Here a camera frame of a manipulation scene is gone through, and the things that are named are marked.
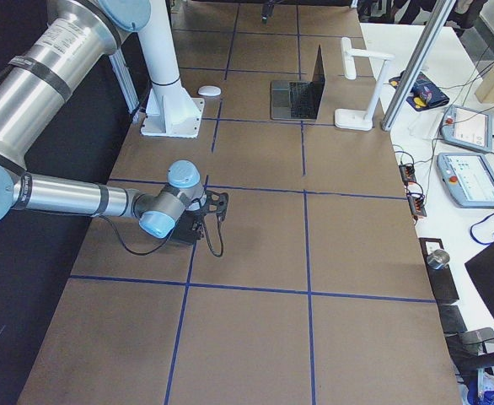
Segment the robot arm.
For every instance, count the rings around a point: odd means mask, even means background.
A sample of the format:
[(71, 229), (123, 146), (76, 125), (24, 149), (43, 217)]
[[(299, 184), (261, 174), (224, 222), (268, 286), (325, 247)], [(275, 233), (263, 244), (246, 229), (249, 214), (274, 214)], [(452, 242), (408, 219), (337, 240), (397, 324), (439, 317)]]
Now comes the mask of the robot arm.
[(110, 163), (111, 135), (85, 135), (97, 126), (96, 91), (89, 91), (89, 112), (73, 96), (131, 38), (150, 82), (140, 133), (197, 138), (205, 101), (181, 83), (165, 2), (50, 1), (44, 32), (0, 80), (0, 222), (14, 211), (134, 219), (154, 238), (187, 230), (193, 242), (207, 237), (208, 216), (225, 220), (228, 194), (209, 190), (192, 159), (168, 164), (155, 193), (68, 177), (68, 163)]

